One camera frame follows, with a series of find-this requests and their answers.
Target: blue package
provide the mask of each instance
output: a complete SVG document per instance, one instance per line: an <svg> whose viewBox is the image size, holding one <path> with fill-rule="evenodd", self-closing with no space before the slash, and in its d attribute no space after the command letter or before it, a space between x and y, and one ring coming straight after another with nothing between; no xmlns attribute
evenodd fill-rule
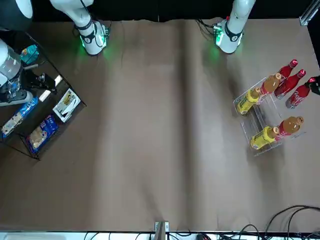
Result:
<svg viewBox="0 0 320 240"><path fill-rule="evenodd" d="M39 149L57 131L58 125L52 114L47 116L33 132L26 137L26 141L32 153L37 153Z"/></svg>
<svg viewBox="0 0 320 240"><path fill-rule="evenodd" d="M35 60L37 60L38 55L38 47L36 45L30 45L22 50L20 54L20 59L24 61L26 64L32 64Z"/></svg>
<svg viewBox="0 0 320 240"><path fill-rule="evenodd" d="M6 138L17 127L23 119L31 112L38 104L38 97L35 96L30 102L23 104L18 111L16 111L12 118L10 118L2 127L2 136Z"/></svg>

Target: black metal shelf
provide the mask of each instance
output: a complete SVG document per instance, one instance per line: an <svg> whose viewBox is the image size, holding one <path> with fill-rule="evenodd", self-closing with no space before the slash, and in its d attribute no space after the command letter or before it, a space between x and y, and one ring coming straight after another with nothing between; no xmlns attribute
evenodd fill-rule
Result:
<svg viewBox="0 0 320 240"><path fill-rule="evenodd" d="M43 101L38 101L38 104L35 106L35 108L22 120L22 122L6 137L3 138L2 132L0 137L0 144L5 145L8 148L11 148L23 155L26 155L32 159L36 159L38 161L41 160L41 156L44 152L46 152L51 145L59 139L59 136L62 135L65 130L68 128L68 126L73 122L74 118L78 115L78 113L87 105L82 101L82 99L79 97L75 89L72 87L72 85L67 81L66 78L62 76L60 71L53 65L53 63L48 59L47 55L44 53L43 48L36 42L34 44L37 45L38 51L39 51L39 58L41 57L46 59L46 64L41 64L37 70L41 70L42 66L48 64L54 68L54 70L57 72L58 75L62 77L61 82L56 86L57 93L53 94L50 93L50 95ZM76 108L72 111L70 119L68 119L67 122L62 122L60 118L54 113L53 108L55 105L60 101L60 99L63 97L63 95L67 92L68 89L71 89L80 99L80 103L76 106ZM34 96L40 96L44 90L37 90L33 92ZM54 116L54 119L58 125L57 131L49 138L48 142L46 142L37 153L32 153L29 145L27 143L26 137L35 130L40 123L49 115L52 114ZM14 140L19 140L23 143L25 151L22 149L19 149L15 145L12 144Z"/></svg>

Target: juice bottle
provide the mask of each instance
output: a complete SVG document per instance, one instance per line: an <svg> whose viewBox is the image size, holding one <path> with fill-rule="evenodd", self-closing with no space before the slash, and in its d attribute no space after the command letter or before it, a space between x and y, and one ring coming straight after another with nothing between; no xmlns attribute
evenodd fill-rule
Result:
<svg viewBox="0 0 320 240"><path fill-rule="evenodd" d="M244 98L237 104L236 109L241 115L245 115L249 109L258 102L260 91L260 87L250 89Z"/></svg>
<svg viewBox="0 0 320 240"><path fill-rule="evenodd" d="M291 116L286 120L283 120L279 125L279 134L275 137L275 140L279 141L285 136L296 133L303 123L304 118L302 116Z"/></svg>
<svg viewBox="0 0 320 240"><path fill-rule="evenodd" d="M266 126L261 132L251 138L250 146L258 150L264 145L274 142L278 133L279 128Z"/></svg>
<svg viewBox="0 0 320 240"><path fill-rule="evenodd" d="M257 102L258 105L265 100L267 94L271 94L274 92L274 90L276 90L276 88L279 86L280 79L281 79L281 74L276 73L275 75L270 75L262 83L260 98L259 98L259 101Z"/></svg>

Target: red bottle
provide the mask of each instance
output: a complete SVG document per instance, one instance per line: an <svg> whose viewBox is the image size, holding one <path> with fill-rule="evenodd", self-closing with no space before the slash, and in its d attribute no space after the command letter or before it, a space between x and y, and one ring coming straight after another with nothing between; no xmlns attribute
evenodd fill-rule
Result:
<svg viewBox="0 0 320 240"><path fill-rule="evenodd" d="M285 102L285 106L288 109L294 109L296 106L298 106L298 104L301 103L302 100L305 99L310 92L308 83L312 83L315 81L316 79L314 77L311 77L305 84L299 86L294 91L294 93L287 99L287 101Z"/></svg>
<svg viewBox="0 0 320 240"><path fill-rule="evenodd" d="M280 83L282 83L286 78L288 78L292 72L292 69L294 69L295 66L298 65L297 59L291 60L291 62L287 66L283 66L280 70L279 73L282 75L282 79Z"/></svg>
<svg viewBox="0 0 320 240"><path fill-rule="evenodd" d="M294 89L299 80L306 75L306 71L301 69L297 74L288 77L283 83L276 88L274 95L277 99L282 99L288 92Z"/></svg>

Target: clear acrylic stand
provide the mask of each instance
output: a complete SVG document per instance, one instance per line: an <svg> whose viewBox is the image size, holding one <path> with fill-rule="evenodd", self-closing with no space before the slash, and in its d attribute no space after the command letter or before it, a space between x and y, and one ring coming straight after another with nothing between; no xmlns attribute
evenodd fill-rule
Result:
<svg viewBox="0 0 320 240"><path fill-rule="evenodd" d="M290 116L294 116L294 110L292 109L279 109L277 105L275 104L276 97L273 94L268 94L265 96L265 99L263 102L261 102L259 105L253 105L251 109L247 112L246 115L241 115L237 110L237 104L243 99L243 97L247 94L247 92L251 89L254 89L256 87L261 87L262 83L266 80L266 77L261 79L258 83L253 85L250 89L245 91L243 94L238 96L234 101L233 105L235 108L235 111L237 112L241 126L244 131L245 138L248 142L249 148L252 151L252 154L254 156L261 155L273 148L276 148L280 146L284 140L294 139L299 137L300 135L304 134L304 131L298 131L296 134L293 134L291 136L287 136L279 141L275 141L272 143L269 143L259 150L254 149L250 146L250 139L252 136L258 134L261 132L266 126L270 127L277 127L283 120L289 118ZM285 102L287 98L283 98L278 101Z"/></svg>

